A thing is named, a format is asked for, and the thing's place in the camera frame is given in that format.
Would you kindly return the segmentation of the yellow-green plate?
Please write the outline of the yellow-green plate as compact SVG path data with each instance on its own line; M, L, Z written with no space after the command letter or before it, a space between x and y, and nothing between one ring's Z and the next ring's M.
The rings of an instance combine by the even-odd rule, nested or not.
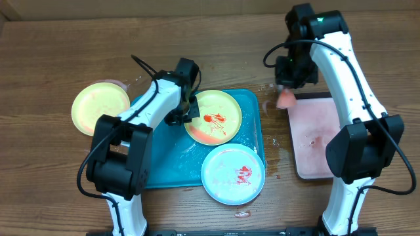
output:
M242 111L238 102L227 92L205 90L196 94L199 117L184 125L195 141L217 146L238 133L242 124Z

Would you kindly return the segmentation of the light blue plate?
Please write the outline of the light blue plate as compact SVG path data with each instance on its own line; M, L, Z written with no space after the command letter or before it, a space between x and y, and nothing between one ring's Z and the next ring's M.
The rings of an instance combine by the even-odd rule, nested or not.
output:
M265 167L251 148L241 144L223 144L204 159L201 180L214 200L225 205L244 205L262 191Z

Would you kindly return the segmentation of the yellow plate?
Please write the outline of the yellow plate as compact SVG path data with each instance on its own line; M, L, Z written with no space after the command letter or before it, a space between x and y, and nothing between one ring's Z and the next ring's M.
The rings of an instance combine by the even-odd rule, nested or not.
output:
M126 91L115 83L99 82L84 88L72 104L71 116L75 127L92 136L102 115L115 117L130 107Z

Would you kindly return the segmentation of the pink sponge with dark scourer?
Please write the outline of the pink sponge with dark scourer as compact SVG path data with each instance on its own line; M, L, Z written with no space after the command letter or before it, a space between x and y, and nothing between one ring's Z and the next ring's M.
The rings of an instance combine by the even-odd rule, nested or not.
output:
M293 107L296 103L297 100L295 95L288 88L284 88L278 96L276 107L278 109L288 109Z

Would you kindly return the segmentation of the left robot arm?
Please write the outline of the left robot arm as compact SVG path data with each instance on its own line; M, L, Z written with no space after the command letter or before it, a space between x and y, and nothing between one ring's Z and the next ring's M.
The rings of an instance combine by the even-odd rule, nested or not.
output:
M151 76L150 88L118 116L100 116L77 173L83 195L107 201L114 225L109 235L146 234L140 195L150 175L153 132L161 122L181 126L200 115L201 71L194 61L181 58L173 71L156 71L132 58Z

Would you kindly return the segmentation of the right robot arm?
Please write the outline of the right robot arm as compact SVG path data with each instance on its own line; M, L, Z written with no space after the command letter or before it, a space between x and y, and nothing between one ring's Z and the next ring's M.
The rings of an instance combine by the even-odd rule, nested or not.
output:
M274 64L276 83L299 89L322 73L337 108L340 131L326 146L334 175L318 235L376 235L359 229L358 215L368 189L389 166L404 124L388 115L372 93L352 48L348 26L337 11L316 14L310 4L295 5L285 17L287 56Z

